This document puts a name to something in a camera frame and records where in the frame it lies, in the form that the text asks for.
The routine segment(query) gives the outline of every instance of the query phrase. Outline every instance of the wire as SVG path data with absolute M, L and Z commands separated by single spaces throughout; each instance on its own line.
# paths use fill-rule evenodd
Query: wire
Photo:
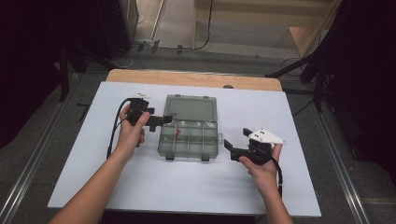
M 314 91 L 301 91 L 301 90 L 293 90 L 293 89 L 285 89 L 285 88 L 283 88 L 282 90 L 283 90 L 283 92 L 285 92 L 287 94 L 300 94 L 300 95 L 315 94 Z
M 277 176 L 278 176 L 278 181 L 277 181 L 277 190 L 279 191 L 280 197 L 282 197 L 282 189 L 283 189 L 283 175 L 282 175 L 282 169 L 280 169 L 279 162 L 271 156 L 271 161 L 274 163 L 274 166 L 277 169 Z
M 119 125 L 125 121 L 126 119 L 128 119 L 128 117 L 126 117 L 125 119 L 121 120 L 119 123 L 117 123 L 117 121 L 119 121 L 119 114 L 122 110 L 123 105 L 127 102 L 130 101 L 131 99 L 125 99 L 124 101 L 122 101 L 122 103 L 120 104 L 119 110 L 117 112 L 116 115 L 116 119 L 114 120 L 114 125 L 113 125 L 113 131 L 111 132 L 111 138 L 110 138 L 110 144 L 108 145 L 108 149 L 107 149 L 107 155 L 106 155 L 106 159 L 108 159 L 111 155 L 111 149 L 113 148 L 113 139 L 114 139 L 114 134 L 116 133 L 117 128 L 119 127 Z
M 128 63 L 128 65 L 120 65 L 114 61 L 110 61 L 111 63 L 114 63 L 116 66 L 121 67 L 121 68 L 127 68 L 129 66 L 131 66 L 134 63 L 134 57 L 132 56 L 132 50 L 136 49 L 139 46 L 133 46 L 130 50 L 129 50 L 129 55 L 131 55 L 131 62 Z
M 283 62 L 282 62 L 282 64 L 280 65 L 280 69 L 282 70 L 283 69 L 283 64 L 285 63 L 285 62 L 287 62 L 287 61 L 290 61 L 290 60 L 297 60 L 297 61 L 301 61 L 301 59 L 300 58 L 288 58 L 288 59 L 286 59 L 286 60 L 284 60 Z M 288 76 L 291 76 L 291 77 L 300 77 L 301 75 L 292 75 L 292 74 L 289 74 L 289 73 L 286 73 L 286 75 L 288 75 Z
M 151 45 L 145 45 L 145 47 L 154 48 L 154 49 L 166 49 L 166 50 L 173 50 L 173 51 L 196 51 L 196 50 L 203 49 L 204 47 L 206 47 L 206 45 L 210 39 L 210 22 L 212 21 L 212 11 L 213 11 L 213 0 L 210 1 L 209 19 L 207 22 L 207 39 L 206 39 L 206 42 L 198 49 L 193 49 L 193 48 L 175 49 L 175 48 L 166 48 L 166 47 L 153 47 Z
M 145 20 L 145 17 L 142 16 L 142 14 L 139 13 L 139 20 L 137 21 L 137 24 L 142 23 Z
M 305 106 L 303 106 L 303 108 L 299 109 L 298 111 L 296 111 L 292 116 L 297 116 L 298 114 L 300 114 L 304 109 L 306 109 L 312 102 L 314 102 L 314 100 L 311 100 L 310 102 L 308 102 L 308 104 L 306 104 Z

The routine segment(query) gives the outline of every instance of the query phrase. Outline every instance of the wooden table edge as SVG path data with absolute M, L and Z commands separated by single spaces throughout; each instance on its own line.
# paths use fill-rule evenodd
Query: wooden table edge
M 213 88 L 224 88 L 228 85 L 239 90 L 282 91 L 280 81 L 276 78 L 213 73 L 113 69 L 106 81 Z

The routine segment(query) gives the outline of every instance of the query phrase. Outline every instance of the plastic compartment box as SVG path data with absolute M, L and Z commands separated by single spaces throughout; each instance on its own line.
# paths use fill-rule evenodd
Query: plastic compartment box
M 168 95 L 164 115 L 172 123 L 161 129 L 158 152 L 167 160 L 175 157 L 215 159 L 219 154 L 215 97 Z

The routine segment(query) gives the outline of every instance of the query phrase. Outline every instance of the white table surface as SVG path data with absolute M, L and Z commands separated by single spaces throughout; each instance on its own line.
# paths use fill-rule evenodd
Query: white table surface
M 242 129 L 265 128 L 285 139 L 280 156 L 283 201 L 296 217 L 320 217 L 318 201 L 306 167 L 304 153 L 281 91 L 165 86 L 103 82 L 96 93 L 78 138 L 70 152 L 48 207 L 63 207 L 106 160 L 114 118 L 120 103 L 131 93 L 145 93 L 154 115 L 162 116 L 168 94 L 217 98 L 219 133 L 235 147 L 247 148 Z M 149 212 L 262 215 L 262 198 L 252 177 L 219 144 L 216 159 L 175 158 L 158 154 L 161 127 L 146 129 L 146 142 L 125 166 L 106 209 Z M 118 131 L 114 146 L 117 143 Z

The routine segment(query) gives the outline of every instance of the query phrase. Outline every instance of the metal rail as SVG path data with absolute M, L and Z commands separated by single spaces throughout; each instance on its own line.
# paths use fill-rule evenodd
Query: metal rail
M 151 34 L 152 41 L 155 41 L 155 38 L 156 38 L 157 32 L 158 32 L 158 28 L 160 28 L 161 18 L 163 17 L 163 11 L 165 10 L 165 5 L 166 5 L 166 0 L 162 0 L 161 5 L 160 5 L 160 10 L 158 11 L 158 14 L 157 14 L 157 19 L 155 20 L 155 23 L 154 23 L 154 29 L 152 30 L 152 34 Z
M 51 139 L 52 133 L 58 123 L 58 120 L 62 113 L 64 112 L 64 108 L 67 105 L 67 102 L 70 99 L 73 91 L 76 89 L 79 83 L 79 77 L 76 73 L 69 79 L 71 91 L 65 97 L 62 103 L 57 105 L 57 108 L 52 115 L 49 123 L 44 130 L 43 134 L 41 135 L 37 145 L 35 146 L 35 150 L 33 151 L 32 156 L 30 157 L 29 161 L 26 163 L 20 177 L 14 184 L 11 192 L 7 196 L 7 200 L 0 212 L 0 223 L 8 224 L 11 223 L 12 218 L 14 218 L 15 213 L 18 210 L 18 207 L 21 204 L 21 201 L 29 188 L 30 183 L 35 176 L 35 172 L 38 169 L 38 166 L 44 159 L 47 150 L 47 144 Z
M 334 143 L 334 140 L 332 139 L 332 134 L 326 123 L 326 120 L 323 118 L 323 115 L 315 109 L 314 105 L 312 105 L 311 107 L 314 109 L 315 118 L 323 134 L 325 143 L 327 145 L 327 149 L 329 150 L 329 155 L 330 155 L 330 159 L 332 160 L 332 165 L 338 176 L 341 187 L 343 188 L 343 191 L 346 195 L 346 200 L 349 204 L 350 210 L 352 212 L 353 217 L 355 218 L 356 223 L 370 224 L 370 220 L 367 217 L 367 214 L 364 210 L 363 204 L 361 202 L 361 198 L 359 197 L 359 194 L 356 191 L 356 188 L 352 182 L 352 179 L 349 176 L 347 168 L 345 167 L 342 158 L 338 153 L 337 146 Z

